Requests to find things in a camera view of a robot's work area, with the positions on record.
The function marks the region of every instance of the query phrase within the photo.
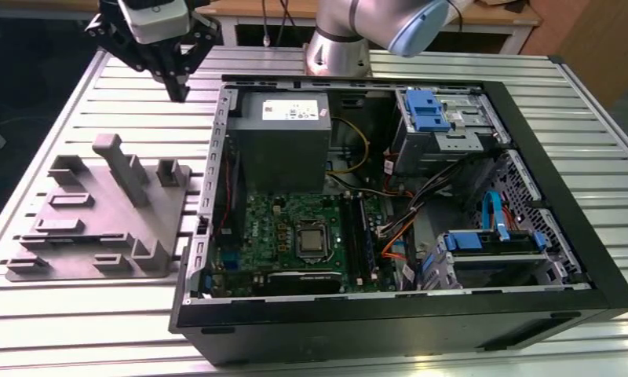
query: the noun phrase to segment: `aluminum table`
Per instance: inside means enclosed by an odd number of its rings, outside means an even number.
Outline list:
[[[412,59],[372,52],[376,77],[503,81],[628,280],[628,139],[566,65],[546,57],[428,53]],[[20,247],[53,181],[56,155],[86,165],[97,133],[120,134],[143,165],[176,157],[193,170],[177,253],[196,224],[212,114],[223,73],[300,75],[300,49],[217,47],[192,75],[185,104],[163,85],[97,52],[0,215],[0,260]],[[217,370],[168,332],[177,275],[164,279],[12,284],[0,265],[0,376],[161,375],[623,375],[628,314],[583,325],[519,351],[391,357]]]

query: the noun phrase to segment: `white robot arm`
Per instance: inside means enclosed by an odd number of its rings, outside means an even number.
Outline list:
[[[86,34],[136,71],[149,70],[172,101],[184,102],[187,80],[220,35],[219,22],[196,13],[212,0],[100,0]],[[368,40],[411,57],[447,21],[447,0],[321,0],[307,50],[311,75],[364,76]],[[192,48],[183,52],[183,40]]]

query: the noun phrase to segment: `green motherboard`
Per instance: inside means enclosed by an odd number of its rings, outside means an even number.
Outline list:
[[[227,275],[228,296],[253,295],[245,274],[256,272],[332,272],[343,276],[344,292],[395,289],[392,274],[384,273],[381,277],[379,268],[373,273],[379,276],[363,283],[357,277],[349,276],[345,238],[349,237],[345,234],[349,227],[340,213],[343,200],[341,196],[324,195],[248,196],[241,249],[221,252],[220,262],[236,271]],[[364,197],[359,213],[364,215],[369,233],[373,233],[375,226],[384,221],[380,199]],[[359,253],[359,258],[365,257],[367,254]]]

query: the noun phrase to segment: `ram slot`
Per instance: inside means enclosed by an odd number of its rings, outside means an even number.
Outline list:
[[[363,278],[369,278],[371,280],[375,280],[375,269],[377,267],[377,264],[375,262],[375,242],[372,240],[372,230],[369,230],[368,215],[365,214],[365,202],[363,199],[357,199],[357,208],[360,210],[360,220],[363,226]]]
[[[356,221],[353,216],[353,203],[351,199],[340,196],[339,199],[339,213],[341,219],[341,233],[344,248],[347,250],[347,274],[348,282],[351,284],[357,284],[360,279],[360,250],[357,248],[357,230],[356,230]]]

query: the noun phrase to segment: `cpu socket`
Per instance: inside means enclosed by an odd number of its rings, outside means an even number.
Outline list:
[[[328,232],[321,222],[300,222],[296,225],[295,255],[308,263],[328,257]]]

